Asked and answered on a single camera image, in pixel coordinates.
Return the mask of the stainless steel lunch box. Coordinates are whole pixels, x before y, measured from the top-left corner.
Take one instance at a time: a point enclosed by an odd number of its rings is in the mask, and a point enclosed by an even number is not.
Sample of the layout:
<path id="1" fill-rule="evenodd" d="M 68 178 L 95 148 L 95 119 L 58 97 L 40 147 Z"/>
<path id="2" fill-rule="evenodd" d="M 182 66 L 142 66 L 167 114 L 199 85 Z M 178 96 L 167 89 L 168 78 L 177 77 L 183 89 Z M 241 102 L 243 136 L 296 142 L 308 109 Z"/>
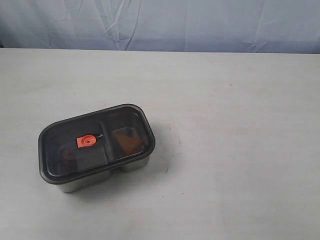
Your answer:
<path id="1" fill-rule="evenodd" d="M 71 179 L 67 180 L 50 179 L 41 168 L 39 169 L 39 172 L 42 179 L 48 184 L 56 186 L 64 193 L 72 193 L 108 180 L 116 170 L 120 170 L 125 173 L 139 170 L 147 165 L 149 159 L 150 156 L 148 155 L 144 158 L 136 159 L 135 161 L 122 163 L 121 165 L 110 169 L 101 169 L 99 171 L 93 170 L 84 175 L 71 177 Z"/>

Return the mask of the yellow toy cheese wedge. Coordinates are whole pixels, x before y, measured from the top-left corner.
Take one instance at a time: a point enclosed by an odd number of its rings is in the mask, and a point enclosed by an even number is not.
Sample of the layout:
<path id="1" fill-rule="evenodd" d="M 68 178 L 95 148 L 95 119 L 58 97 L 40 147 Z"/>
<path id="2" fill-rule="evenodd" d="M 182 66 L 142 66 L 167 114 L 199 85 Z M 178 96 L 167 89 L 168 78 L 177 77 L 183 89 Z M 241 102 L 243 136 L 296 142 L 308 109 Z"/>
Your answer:
<path id="1" fill-rule="evenodd" d="M 114 138 L 114 148 L 119 155 L 130 156 L 144 150 L 144 143 L 141 138 L 129 136 L 119 131 L 115 131 L 112 134 Z"/>

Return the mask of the transparent lid with orange valve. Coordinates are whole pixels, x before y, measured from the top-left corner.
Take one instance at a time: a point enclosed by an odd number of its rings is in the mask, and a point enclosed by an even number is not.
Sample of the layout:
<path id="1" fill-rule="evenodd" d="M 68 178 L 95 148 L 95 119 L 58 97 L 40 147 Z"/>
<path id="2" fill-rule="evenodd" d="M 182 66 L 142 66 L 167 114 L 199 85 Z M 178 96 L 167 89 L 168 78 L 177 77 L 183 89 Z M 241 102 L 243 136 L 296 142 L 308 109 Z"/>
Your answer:
<path id="1" fill-rule="evenodd" d="M 113 132 L 121 132 L 143 141 L 143 151 L 124 156 L 114 147 Z M 143 110 L 134 104 L 121 104 L 50 124 L 38 137 L 39 170 L 50 180 L 70 180 L 91 171 L 111 169 L 150 156 L 155 136 Z M 77 171 L 65 174 L 62 150 L 70 148 Z"/>

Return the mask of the red toy sausage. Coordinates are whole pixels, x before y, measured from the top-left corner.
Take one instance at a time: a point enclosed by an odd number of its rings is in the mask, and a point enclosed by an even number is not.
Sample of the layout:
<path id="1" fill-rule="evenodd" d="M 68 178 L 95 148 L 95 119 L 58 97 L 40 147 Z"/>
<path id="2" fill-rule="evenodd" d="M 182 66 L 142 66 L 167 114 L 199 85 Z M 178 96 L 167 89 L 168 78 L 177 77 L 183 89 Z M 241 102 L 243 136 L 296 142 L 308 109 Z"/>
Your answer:
<path id="1" fill-rule="evenodd" d="M 68 175 L 77 171 L 77 161 L 72 149 L 65 147 L 61 151 L 61 168 L 63 172 Z"/>

